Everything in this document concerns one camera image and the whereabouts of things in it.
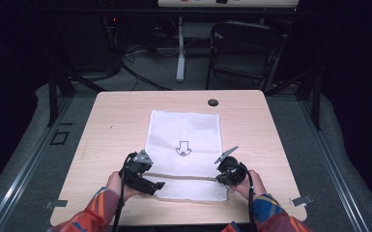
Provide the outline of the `black folding chair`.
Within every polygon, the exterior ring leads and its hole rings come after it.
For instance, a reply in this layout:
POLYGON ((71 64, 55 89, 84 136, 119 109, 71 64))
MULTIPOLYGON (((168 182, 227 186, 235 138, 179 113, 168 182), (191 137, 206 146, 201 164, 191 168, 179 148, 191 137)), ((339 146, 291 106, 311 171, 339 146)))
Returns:
POLYGON ((250 79, 264 91, 283 46, 283 36, 275 28, 235 20, 221 21, 211 29, 210 59, 206 78, 217 73, 250 79))

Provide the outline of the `person's patterned clothing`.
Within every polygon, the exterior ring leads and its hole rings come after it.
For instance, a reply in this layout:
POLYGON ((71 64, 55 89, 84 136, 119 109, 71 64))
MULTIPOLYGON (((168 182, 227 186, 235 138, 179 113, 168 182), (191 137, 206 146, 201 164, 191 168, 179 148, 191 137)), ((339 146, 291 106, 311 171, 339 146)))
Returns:
POLYGON ((230 222, 220 232, 241 232, 239 226, 235 221, 230 222))

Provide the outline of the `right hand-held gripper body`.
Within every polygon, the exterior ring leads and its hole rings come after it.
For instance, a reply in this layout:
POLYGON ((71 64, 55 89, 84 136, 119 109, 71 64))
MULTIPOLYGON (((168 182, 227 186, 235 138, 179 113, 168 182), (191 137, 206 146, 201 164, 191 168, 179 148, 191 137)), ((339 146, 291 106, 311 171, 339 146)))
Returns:
POLYGON ((231 154, 237 149, 238 146, 235 146, 223 152, 215 161, 215 163, 218 163, 217 170, 219 174, 224 174, 226 176, 227 186, 236 186, 240 184, 246 176, 245 166, 234 157, 231 157, 231 154))

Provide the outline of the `black metal stand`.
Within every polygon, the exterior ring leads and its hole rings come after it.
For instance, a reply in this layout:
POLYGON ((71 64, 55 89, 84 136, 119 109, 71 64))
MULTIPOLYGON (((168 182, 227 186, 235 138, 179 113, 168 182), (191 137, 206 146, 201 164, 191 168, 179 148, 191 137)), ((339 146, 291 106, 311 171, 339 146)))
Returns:
POLYGON ((298 101, 306 101, 309 95, 312 95, 311 104, 311 122, 317 131, 321 129, 320 126, 320 105, 321 105, 321 87, 322 77, 321 72, 324 70, 323 65, 313 65, 309 69, 300 72, 298 75, 291 77, 280 84, 271 87, 265 92, 266 96, 273 96, 282 90, 288 88, 294 83, 298 82, 300 87, 295 93, 295 98, 298 101))
POLYGON ((57 66, 55 67, 51 74, 48 76, 48 93, 49 93, 49 121, 48 126, 51 127, 58 117, 58 95, 57 90, 68 98, 75 95, 76 90, 72 86, 72 81, 83 84, 89 89, 95 92, 103 92, 104 89, 97 84, 91 82, 90 80, 84 78, 83 76, 73 72, 71 69, 66 67, 57 66))

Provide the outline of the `white table leg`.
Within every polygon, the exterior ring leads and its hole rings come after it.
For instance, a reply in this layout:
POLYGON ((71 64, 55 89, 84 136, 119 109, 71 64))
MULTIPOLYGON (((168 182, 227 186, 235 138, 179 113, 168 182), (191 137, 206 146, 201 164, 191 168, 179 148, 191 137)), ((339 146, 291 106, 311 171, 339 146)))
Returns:
POLYGON ((183 18, 180 16, 178 21, 178 37, 179 37, 179 57, 177 65, 177 75, 176 80, 178 82, 183 82, 185 80, 185 42, 184 42, 184 24, 183 18))

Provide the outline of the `dark equipment with red light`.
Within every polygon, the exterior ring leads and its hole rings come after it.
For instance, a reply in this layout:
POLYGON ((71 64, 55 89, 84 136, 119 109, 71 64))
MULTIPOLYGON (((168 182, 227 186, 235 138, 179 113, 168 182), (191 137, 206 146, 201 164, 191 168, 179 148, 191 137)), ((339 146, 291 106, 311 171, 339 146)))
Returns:
POLYGON ((110 47, 112 53, 112 74, 117 74, 121 70, 123 50, 120 47, 120 42, 118 36, 120 33, 120 27, 118 23, 118 18, 116 16, 104 16, 102 18, 102 24, 104 27, 104 32, 106 40, 110 47))

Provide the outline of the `person's left hand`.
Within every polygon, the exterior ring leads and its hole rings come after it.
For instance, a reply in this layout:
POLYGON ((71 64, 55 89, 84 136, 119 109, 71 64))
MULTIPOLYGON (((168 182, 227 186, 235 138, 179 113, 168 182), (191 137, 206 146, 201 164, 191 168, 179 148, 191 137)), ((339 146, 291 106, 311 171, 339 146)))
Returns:
POLYGON ((112 172, 110 174, 106 183, 106 187, 121 196, 124 201, 127 201, 134 195, 140 194, 140 191, 138 190, 123 186, 122 179, 118 171, 112 172))

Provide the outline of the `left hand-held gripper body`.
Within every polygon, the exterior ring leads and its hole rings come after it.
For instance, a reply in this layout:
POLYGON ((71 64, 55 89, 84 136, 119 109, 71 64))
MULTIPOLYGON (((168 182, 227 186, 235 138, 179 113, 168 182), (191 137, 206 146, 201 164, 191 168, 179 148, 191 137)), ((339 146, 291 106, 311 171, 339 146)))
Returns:
POLYGON ((128 154, 120 171, 120 177, 123 181, 123 184, 128 186, 128 177, 143 178, 143 173, 150 170, 152 164, 153 161, 145 150, 128 154))

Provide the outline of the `white cloth zipper bag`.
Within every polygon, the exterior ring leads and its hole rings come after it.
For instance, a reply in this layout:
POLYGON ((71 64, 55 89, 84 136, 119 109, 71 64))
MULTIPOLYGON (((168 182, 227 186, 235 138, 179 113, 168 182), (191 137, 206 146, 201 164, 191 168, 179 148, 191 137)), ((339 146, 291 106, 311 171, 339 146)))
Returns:
POLYGON ((222 154, 217 114, 154 110, 145 151, 154 162, 146 178, 164 183, 156 197, 187 201, 228 198, 226 186, 215 180, 215 161, 222 154))

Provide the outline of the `metal floor rail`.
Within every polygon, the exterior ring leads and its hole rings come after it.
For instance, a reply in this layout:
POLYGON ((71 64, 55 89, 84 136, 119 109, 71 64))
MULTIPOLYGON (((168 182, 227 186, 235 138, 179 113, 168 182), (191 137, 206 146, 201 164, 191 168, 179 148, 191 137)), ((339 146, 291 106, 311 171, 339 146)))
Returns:
POLYGON ((324 134, 314 125, 311 117, 311 106, 306 101, 299 101, 300 110, 305 118, 307 125, 310 127, 313 136, 316 138, 322 151, 322 160, 325 164, 329 177, 338 194, 341 204, 352 224, 355 232, 370 232, 361 212, 358 208, 355 198, 350 192, 348 185, 336 163, 333 153, 327 143, 324 134))
POLYGON ((73 98, 61 100, 58 116, 48 127, 48 102, 38 101, 38 107, 29 126, 0 174, 0 232, 4 230, 19 199, 28 188, 50 139, 55 135, 72 102, 73 98))

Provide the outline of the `person's right hand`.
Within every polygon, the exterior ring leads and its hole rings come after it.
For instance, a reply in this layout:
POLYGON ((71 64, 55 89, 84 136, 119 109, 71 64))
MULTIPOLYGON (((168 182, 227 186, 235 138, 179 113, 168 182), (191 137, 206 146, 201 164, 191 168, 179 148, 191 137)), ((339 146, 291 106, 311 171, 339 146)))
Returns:
POLYGON ((246 200, 249 197, 256 199, 258 196, 267 192, 260 175, 255 172, 253 169, 249 170, 250 176, 247 176, 240 184, 232 186, 231 190, 238 192, 246 200), (250 183, 249 179, 252 179, 253 183, 253 192, 250 193, 250 183))

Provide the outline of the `silver table edge bracket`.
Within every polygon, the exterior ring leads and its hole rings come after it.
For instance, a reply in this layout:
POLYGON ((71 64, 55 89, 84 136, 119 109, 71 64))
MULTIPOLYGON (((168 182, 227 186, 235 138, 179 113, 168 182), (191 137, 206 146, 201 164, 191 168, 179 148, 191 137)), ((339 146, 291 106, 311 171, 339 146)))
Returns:
POLYGON ((290 204, 294 207, 303 206, 306 207, 308 204, 313 202, 313 198, 310 195, 300 196, 297 198, 290 198, 290 204))
POLYGON ((68 204, 67 200, 53 200, 53 201, 46 201, 44 204, 44 208, 48 210, 54 210, 55 208, 64 208, 68 204))

